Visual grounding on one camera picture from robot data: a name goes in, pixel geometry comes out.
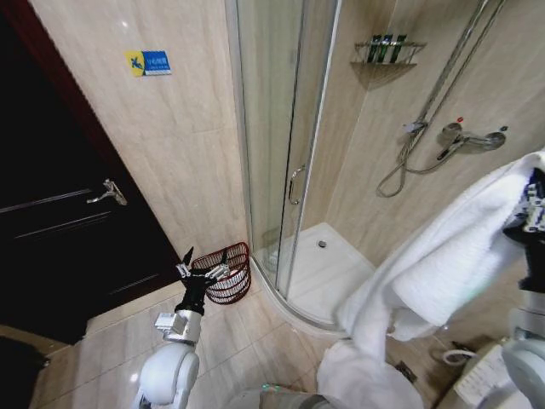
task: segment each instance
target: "door lever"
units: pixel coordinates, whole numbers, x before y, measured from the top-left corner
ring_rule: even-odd
[[[99,196],[98,198],[87,199],[88,204],[100,202],[101,200],[105,198],[114,198],[120,205],[122,206],[127,205],[127,199],[123,196],[123,194],[119,190],[118,185],[116,185],[116,182],[111,181],[110,179],[106,179],[104,183],[102,184],[106,188],[106,191],[102,194],[102,196]]]

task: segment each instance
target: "toiletry bottle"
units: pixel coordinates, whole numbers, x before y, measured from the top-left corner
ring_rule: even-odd
[[[369,47],[369,55],[367,55],[367,62],[373,62],[375,60],[376,50],[381,43],[382,36],[373,36],[371,40],[371,46]]]
[[[393,37],[392,34],[386,34],[381,41],[381,46],[379,47],[379,51],[378,51],[378,58],[376,59],[376,62],[378,62],[379,64],[384,62],[384,57],[386,56],[388,47],[390,43],[392,42],[392,37]]]
[[[401,51],[401,44],[405,41],[407,36],[405,34],[399,34],[395,46],[393,47],[392,58],[390,62],[393,64],[398,60],[399,52]]]

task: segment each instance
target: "white towel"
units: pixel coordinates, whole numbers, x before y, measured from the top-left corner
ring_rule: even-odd
[[[401,372],[361,354],[352,341],[338,341],[325,352],[317,379],[318,392],[339,409],[423,408],[422,398]]]
[[[530,153],[472,185],[345,301],[337,318],[360,350],[384,359],[392,312],[396,339],[432,333],[522,256],[502,229],[534,168],[545,170],[545,152]]]

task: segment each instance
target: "beige tile floor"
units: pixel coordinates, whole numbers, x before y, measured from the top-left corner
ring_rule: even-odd
[[[127,409],[137,390],[135,374],[163,342],[153,322],[180,300],[168,298],[51,355],[31,408]],[[188,407],[222,408],[238,392],[263,383],[313,392],[330,345],[281,319],[254,279],[240,302],[207,301],[197,348],[201,365]]]

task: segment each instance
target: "shower door handle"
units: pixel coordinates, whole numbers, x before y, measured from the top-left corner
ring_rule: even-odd
[[[290,203],[293,204],[293,205],[298,205],[301,202],[300,199],[293,199],[291,197],[291,194],[293,193],[293,184],[295,182],[295,179],[296,179],[297,175],[299,175],[302,171],[304,171],[305,167],[306,167],[305,164],[302,164],[301,168],[296,169],[293,172],[293,174],[291,175],[291,178],[290,178],[290,192],[288,193],[288,197],[290,199]]]

